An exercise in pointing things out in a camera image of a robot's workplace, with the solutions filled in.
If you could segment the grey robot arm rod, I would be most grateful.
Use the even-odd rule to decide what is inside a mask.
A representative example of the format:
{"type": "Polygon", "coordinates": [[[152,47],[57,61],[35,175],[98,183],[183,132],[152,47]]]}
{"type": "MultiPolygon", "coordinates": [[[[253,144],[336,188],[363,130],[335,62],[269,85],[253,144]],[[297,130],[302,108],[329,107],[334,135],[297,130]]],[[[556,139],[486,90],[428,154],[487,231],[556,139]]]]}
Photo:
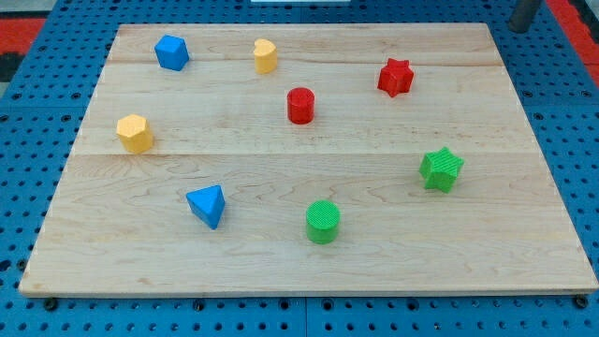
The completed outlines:
{"type": "Polygon", "coordinates": [[[507,28],[516,34],[526,33],[541,6],[541,0],[517,0],[507,22],[507,28]]]}

